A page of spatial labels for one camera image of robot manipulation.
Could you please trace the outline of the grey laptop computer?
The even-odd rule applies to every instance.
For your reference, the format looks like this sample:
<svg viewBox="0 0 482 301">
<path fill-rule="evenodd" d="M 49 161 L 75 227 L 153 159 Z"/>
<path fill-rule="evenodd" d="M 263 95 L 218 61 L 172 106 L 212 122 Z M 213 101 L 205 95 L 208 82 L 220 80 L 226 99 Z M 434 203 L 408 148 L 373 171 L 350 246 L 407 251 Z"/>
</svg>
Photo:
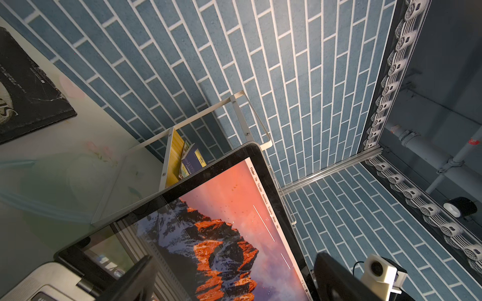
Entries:
<svg viewBox="0 0 482 301">
<path fill-rule="evenodd" d="M 317 300 L 261 147 L 249 142 L 111 218 L 4 300 L 101 300 L 143 265 L 136 300 Z"/>
</svg>

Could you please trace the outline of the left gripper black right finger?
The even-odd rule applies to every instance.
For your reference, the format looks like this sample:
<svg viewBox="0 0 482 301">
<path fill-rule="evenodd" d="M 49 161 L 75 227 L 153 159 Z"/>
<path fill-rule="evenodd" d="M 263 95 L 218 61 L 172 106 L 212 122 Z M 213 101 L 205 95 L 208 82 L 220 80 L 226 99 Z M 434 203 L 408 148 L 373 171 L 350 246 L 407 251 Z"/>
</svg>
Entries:
<svg viewBox="0 0 482 301">
<path fill-rule="evenodd" d="M 380 300 L 330 254 L 318 253 L 314 265 L 320 300 Z"/>
</svg>

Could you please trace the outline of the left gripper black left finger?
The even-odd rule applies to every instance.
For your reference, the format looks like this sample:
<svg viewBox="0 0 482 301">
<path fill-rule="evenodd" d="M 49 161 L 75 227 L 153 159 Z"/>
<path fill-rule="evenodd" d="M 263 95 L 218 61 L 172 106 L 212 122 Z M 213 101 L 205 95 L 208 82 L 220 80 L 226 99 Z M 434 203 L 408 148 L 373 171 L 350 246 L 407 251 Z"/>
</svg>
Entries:
<svg viewBox="0 0 482 301">
<path fill-rule="evenodd" d="M 152 300 L 156 273 L 154 258 L 146 255 L 96 301 Z"/>
</svg>

